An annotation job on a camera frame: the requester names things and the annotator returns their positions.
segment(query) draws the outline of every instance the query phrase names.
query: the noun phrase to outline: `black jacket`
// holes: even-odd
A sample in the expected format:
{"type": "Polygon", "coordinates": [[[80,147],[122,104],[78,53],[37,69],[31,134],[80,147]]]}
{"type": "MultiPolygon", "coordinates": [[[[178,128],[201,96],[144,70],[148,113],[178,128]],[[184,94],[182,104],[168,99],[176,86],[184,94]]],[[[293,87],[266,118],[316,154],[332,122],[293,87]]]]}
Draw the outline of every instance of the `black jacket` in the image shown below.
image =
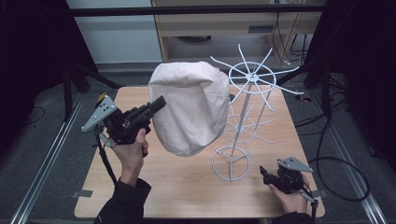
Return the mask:
{"type": "MultiPolygon", "coordinates": [[[[100,211],[94,224],[140,224],[143,223],[143,205],[149,195],[151,186],[142,179],[137,179],[136,187],[118,182],[113,197],[100,211]]],[[[273,224],[311,224],[308,214],[289,213],[273,218],[273,224]]]]}

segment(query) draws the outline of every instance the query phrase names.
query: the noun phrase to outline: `white hat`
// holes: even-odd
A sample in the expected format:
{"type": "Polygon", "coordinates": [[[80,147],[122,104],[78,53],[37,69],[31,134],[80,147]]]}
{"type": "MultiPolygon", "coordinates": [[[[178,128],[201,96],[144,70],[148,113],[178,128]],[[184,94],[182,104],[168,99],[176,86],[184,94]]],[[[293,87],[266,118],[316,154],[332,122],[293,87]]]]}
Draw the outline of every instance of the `white hat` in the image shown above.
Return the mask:
{"type": "Polygon", "coordinates": [[[163,96],[166,106],[153,117],[164,148],[193,156],[215,141],[227,121],[229,79],[209,63],[162,63],[148,84],[150,101],[163,96]]]}

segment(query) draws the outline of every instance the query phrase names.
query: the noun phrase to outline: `rotating display stand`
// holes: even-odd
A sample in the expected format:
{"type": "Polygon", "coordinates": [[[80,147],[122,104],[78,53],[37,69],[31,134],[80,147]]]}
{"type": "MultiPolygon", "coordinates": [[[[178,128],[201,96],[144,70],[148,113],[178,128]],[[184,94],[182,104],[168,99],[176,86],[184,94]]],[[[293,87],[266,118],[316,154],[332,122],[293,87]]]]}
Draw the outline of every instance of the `rotating display stand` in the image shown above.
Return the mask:
{"type": "Polygon", "coordinates": [[[235,96],[230,97],[231,115],[228,116],[227,118],[227,125],[231,126],[232,128],[224,129],[224,133],[223,133],[224,136],[228,139],[228,144],[224,147],[217,149],[212,157],[212,168],[215,171],[216,175],[228,181],[235,181],[242,179],[248,174],[250,169],[250,160],[253,160],[253,157],[251,156],[248,147],[248,143],[250,141],[252,141],[254,138],[259,138],[267,143],[270,144],[274,143],[269,139],[265,139],[257,135],[257,127],[259,125],[271,122],[271,120],[261,121],[262,113],[265,107],[268,107],[270,111],[275,112],[275,110],[268,103],[271,90],[273,90],[274,88],[279,88],[282,91],[286,91],[295,95],[303,94],[303,92],[290,91],[276,85],[276,75],[295,71],[298,69],[298,67],[287,71],[273,72],[269,67],[264,65],[268,56],[272,52],[271,49],[269,50],[269,52],[267,53],[267,55],[265,56],[265,58],[262,60],[261,63],[254,63],[254,62],[247,62],[245,60],[244,54],[239,44],[238,44],[238,48],[243,61],[234,66],[220,62],[218,60],[215,60],[213,57],[211,57],[211,59],[214,62],[221,63],[231,68],[228,77],[230,79],[231,84],[239,90],[239,92],[235,96]],[[241,66],[245,66],[247,71],[244,72],[238,68],[241,66]],[[261,68],[266,70],[267,73],[259,74],[259,70],[261,68]],[[236,85],[235,84],[236,81],[242,81],[241,83],[243,84],[236,85]],[[260,85],[262,86],[266,85],[269,88],[263,90],[260,85]],[[240,114],[236,114],[233,111],[233,103],[238,98],[242,97],[241,95],[243,94],[245,94],[245,100],[242,106],[242,110],[240,114]],[[253,119],[248,117],[250,111],[254,106],[252,105],[248,109],[248,102],[251,94],[255,94],[255,95],[259,94],[263,100],[262,110],[260,115],[258,116],[257,121],[254,121],[253,119]],[[238,144],[244,145],[247,152],[241,147],[238,147],[237,146],[238,144]],[[216,160],[220,160],[220,159],[226,160],[228,162],[229,164],[228,175],[221,174],[219,171],[219,167],[216,166],[216,160]],[[241,174],[236,174],[234,171],[234,167],[235,165],[237,165],[237,163],[242,163],[242,165],[238,164],[238,168],[243,167],[244,169],[244,171],[241,174]]]}

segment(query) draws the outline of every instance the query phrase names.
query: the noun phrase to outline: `light wood tabletop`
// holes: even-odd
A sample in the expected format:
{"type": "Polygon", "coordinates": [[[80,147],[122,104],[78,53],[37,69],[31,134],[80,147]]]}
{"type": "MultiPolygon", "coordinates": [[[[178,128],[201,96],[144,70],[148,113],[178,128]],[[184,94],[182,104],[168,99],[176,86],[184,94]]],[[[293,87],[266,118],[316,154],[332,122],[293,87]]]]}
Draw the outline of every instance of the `light wood tabletop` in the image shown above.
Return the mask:
{"type": "MultiPolygon", "coordinates": [[[[237,89],[230,87],[230,92],[237,89]]],[[[234,113],[239,113],[244,103],[245,95],[241,94],[233,103],[234,113]]],[[[122,111],[139,107],[149,101],[149,88],[124,87],[119,89],[115,104],[122,111]]],[[[268,143],[258,137],[252,138],[244,132],[247,147],[237,146],[251,155],[248,174],[236,181],[227,181],[217,176],[212,168],[211,160],[215,151],[229,145],[229,136],[233,128],[232,119],[227,124],[226,131],[219,139],[192,157],[178,157],[166,151],[158,140],[154,128],[147,135],[149,143],[148,156],[142,168],[140,178],[146,180],[152,190],[145,204],[145,217],[156,218],[238,218],[238,217],[277,217],[283,215],[282,206],[268,186],[262,182],[260,165],[271,174],[276,174],[277,160],[295,157],[307,164],[297,132],[291,120],[282,91],[275,88],[268,100],[272,112],[266,107],[261,121],[268,123],[258,126],[257,135],[273,143],[268,143]]],[[[247,107],[248,117],[254,122],[262,110],[263,99],[259,94],[250,96],[247,107]]],[[[116,176],[120,176],[120,162],[115,154],[107,149],[107,156],[116,176]]],[[[218,157],[215,161],[217,169],[227,175],[230,164],[218,157]]],[[[247,168],[246,160],[235,163],[234,173],[242,174],[247,168]]],[[[310,188],[316,189],[313,176],[304,173],[310,188]]],[[[83,186],[91,190],[90,198],[80,197],[75,209],[77,217],[96,217],[100,209],[111,197],[114,185],[98,153],[93,158],[90,171],[83,186]]],[[[325,209],[321,199],[317,217],[324,215],[325,209]]]]}

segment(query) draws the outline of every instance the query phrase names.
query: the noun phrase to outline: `white wall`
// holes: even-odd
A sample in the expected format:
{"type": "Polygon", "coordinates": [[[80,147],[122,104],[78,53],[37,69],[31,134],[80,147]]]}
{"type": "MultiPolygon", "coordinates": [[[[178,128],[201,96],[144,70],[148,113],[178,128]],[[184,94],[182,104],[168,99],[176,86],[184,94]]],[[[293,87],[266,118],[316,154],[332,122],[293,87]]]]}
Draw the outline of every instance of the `white wall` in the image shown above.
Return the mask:
{"type": "MultiPolygon", "coordinates": [[[[67,0],[70,8],[151,7],[149,0],[67,0]]],[[[76,17],[95,63],[162,62],[153,16],[76,17]]]]}

